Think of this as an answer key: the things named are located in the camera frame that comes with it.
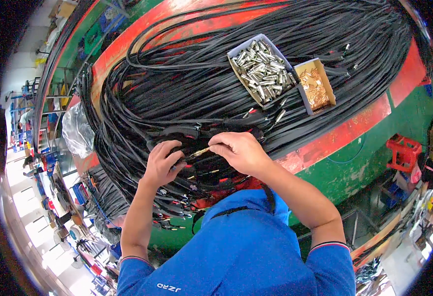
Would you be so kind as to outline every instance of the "box of connectors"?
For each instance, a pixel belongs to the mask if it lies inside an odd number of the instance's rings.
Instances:
[[[303,103],[309,115],[326,110],[336,104],[336,98],[320,59],[303,62],[294,67],[300,79],[303,92]]]
[[[283,105],[290,92],[304,96],[292,66],[264,34],[249,39],[227,55],[237,78],[264,110],[277,101]]]

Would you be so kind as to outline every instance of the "blue shirt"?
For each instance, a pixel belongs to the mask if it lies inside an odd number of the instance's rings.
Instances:
[[[314,247],[304,263],[289,209],[275,194],[275,214],[265,192],[241,190],[210,208],[200,231],[160,268],[138,257],[121,262],[118,295],[355,295],[349,248],[340,242]],[[229,215],[216,214],[246,205]]]

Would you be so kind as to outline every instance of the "hand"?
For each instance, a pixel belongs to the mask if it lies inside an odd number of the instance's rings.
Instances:
[[[250,133],[219,133],[208,145],[210,151],[224,157],[238,172],[258,179],[274,164]]]
[[[181,162],[172,170],[171,168],[181,157],[184,157],[184,152],[176,151],[168,157],[166,157],[166,155],[171,152],[172,148],[181,145],[182,143],[177,140],[164,141],[156,145],[149,154],[146,173],[144,173],[141,181],[157,190],[160,186],[175,180],[178,172],[180,172],[187,163]]]

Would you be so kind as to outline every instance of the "worker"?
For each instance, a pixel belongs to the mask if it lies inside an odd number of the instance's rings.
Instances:
[[[28,111],[24,112],[21,115],[21,117],[19,118],[18,130],[21,129],[21,130],[25,131],[26,130],[26,123],[31,121],[32,118],[34,118],[34,111],[33,110],[28,110]]]
[[[165,141],[149,154],[122,229],[118,295],[355,295],[338,210],[314,186],[273,162],[250,133],[217,134],[210,151],[271,190],[241,190],[215,204],[196,235],[154,270],[147,255],[154,197],[186,165],[176,164],[182,151],[169,155],[180,145]],[[305,263],[288,227],[289,208],[312,233]]]
[[[35,177],[35,178],[37,179],[38,174],[43,173],[43,172],[44,172],[44,169],[43,169],[42,167],[38,167],[37,169],[33,169],[33,170],[31,170],[30,172],[28,172],[28,173],[24,172],[24,173],[22,173],[22,174],[23,174],[24,176],[28,177],[28,178]]]
[[[28,157],[24,158],[24,163],[22,164],[22,168],[25,169],[27,165],[30,165],[34,162],[34,158],[29,155]]]

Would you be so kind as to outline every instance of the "black cord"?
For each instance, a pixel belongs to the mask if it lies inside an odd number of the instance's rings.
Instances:
[[[87,118],[96,129],[95,150],[102,169],[127,204],[157,143],[178,139],[188,156],[206,148],[217,133],[251,131],[271,158],[285,156],[379,98],[399,73],[410,48],[409,24],[382,0],[289,0],[243,9],[231,5],[234,3],[184,12],[144,30],[103,82],[102,121],[89,96],[91,71],[85,73],[80,91],[83,100],[88,101]],[[286,6],[238,26],[144,50],[162,34],[193,22],[281,5]],[[203,12],[208,14],[148,33],[166,21]],[[300,89],[292,88],[260,108],[238,81],[226,57],[228,51],[259,33],[271,39],[292,65],[319,57],[337,104],[309,116]],[[140,46],[133,53],[135,44]],[[248,114],[251,108],[256,111]],[[282,108],[286,110],[284,116],[270,129]],[[189,216],[195,210],[189,202],[210,198],[212,191],[234,189],[247,180],[210,152],[189,161],[189,165],[156,193],[157,216]],[[154,224],[172,228],[160,220]]]

